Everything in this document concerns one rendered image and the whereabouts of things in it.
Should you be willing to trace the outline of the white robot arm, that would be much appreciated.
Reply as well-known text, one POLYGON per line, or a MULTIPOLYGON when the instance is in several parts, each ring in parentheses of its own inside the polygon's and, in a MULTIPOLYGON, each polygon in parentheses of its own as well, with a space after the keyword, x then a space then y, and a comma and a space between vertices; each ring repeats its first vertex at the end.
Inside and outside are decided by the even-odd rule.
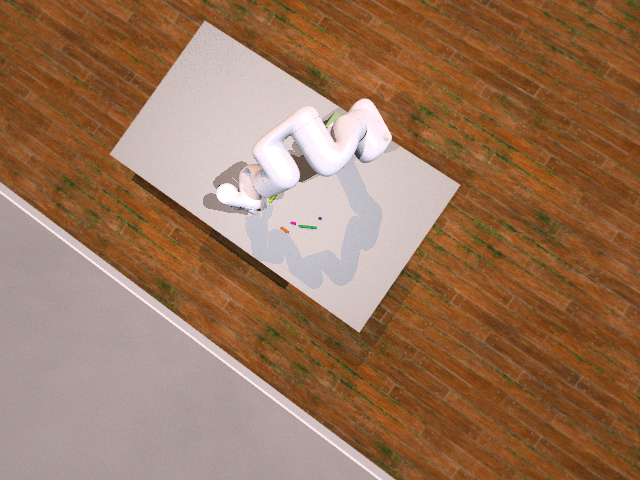
POLYGON ((328 128, 314 107, 302 107, 257 141, 252 154, 258 164, 240 171, 239 188, 230 183, 220 185, 216 191, 219 202, 236 210, 258 210, 261 196, 271 198, 294 187, 300 171, 283 143, 289 136, 311 168, 324 177, 340 171, 354 154, 362 163, 375 160, 392 140, 369 99, 358 100, 328 128))

